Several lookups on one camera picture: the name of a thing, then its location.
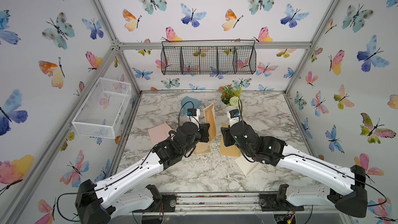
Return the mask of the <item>kraft brown envelope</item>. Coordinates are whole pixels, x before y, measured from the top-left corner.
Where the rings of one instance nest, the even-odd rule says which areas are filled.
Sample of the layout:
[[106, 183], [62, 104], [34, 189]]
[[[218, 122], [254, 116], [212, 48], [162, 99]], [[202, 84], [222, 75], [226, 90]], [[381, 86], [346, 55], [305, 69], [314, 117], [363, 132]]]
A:
[[228, 157], [233, 157], [233, 158], [238, 158], [241, 156], [240, 150], [236, 146], [229, 146], [227, 147], [224, 144], [225, 138], [224, 135], [221, 134], [221, 142], [220, 142], [220, 154], [222, 156], [228, 156]]

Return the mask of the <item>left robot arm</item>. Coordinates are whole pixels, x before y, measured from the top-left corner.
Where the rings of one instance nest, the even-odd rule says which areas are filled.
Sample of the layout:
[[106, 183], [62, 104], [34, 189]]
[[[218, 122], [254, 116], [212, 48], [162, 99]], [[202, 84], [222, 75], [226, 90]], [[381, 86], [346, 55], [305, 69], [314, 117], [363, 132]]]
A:
[[159, 174], [188, 158], [199, 142], [209, 142], [210, 124], [185, 122], [176, 131], [152, 147], [139, 162], [120, 173], [93, 182], [88, 179], [80, 186], [75, 207], [82, 224], [106, 224], [123, 212], [146, 210], [158, 205], [161, 195], [155, 186], [146, 187], [136, 194], [123, 195], [143, 180]]

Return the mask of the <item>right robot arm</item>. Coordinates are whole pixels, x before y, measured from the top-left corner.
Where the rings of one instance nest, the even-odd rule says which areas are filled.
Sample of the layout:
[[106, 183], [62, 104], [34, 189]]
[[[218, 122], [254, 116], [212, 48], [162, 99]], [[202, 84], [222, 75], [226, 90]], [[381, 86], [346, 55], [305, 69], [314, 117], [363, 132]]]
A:
[[250, 161], [289, 169], [320, 183], [318, 186], [281, 186], [282, 202], [292, 206], [333, 206], [352, 217], [366, 216], [368, 193], [364, 168], [325, 162], [275, 137], [259, 136], [244, 121], [222, 127], [221, 133], [225, 146], [237, 147]]

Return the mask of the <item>pink envelope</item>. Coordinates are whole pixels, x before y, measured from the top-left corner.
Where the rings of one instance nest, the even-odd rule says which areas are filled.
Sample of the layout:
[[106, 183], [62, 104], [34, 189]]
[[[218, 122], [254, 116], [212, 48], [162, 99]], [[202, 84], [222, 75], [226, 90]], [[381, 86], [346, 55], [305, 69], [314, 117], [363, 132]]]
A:
[[169, 137], [169, 132], [173, 129], [167, 124], [163, 123], [148, 130], [152, 145], [166, 140]]

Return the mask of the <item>cream white envelope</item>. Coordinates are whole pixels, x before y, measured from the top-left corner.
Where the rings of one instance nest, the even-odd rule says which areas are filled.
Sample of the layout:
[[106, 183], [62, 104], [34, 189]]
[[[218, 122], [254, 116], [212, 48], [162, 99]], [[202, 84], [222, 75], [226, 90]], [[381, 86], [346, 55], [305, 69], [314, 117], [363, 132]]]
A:
[[248, 162], [243, 156], [236, 158], [235, 162], [246, 177], [249, 177], [250, 175], [252, 175], [254, 172], [256, 172], [258, 169], [262, 167], [261, 163]]

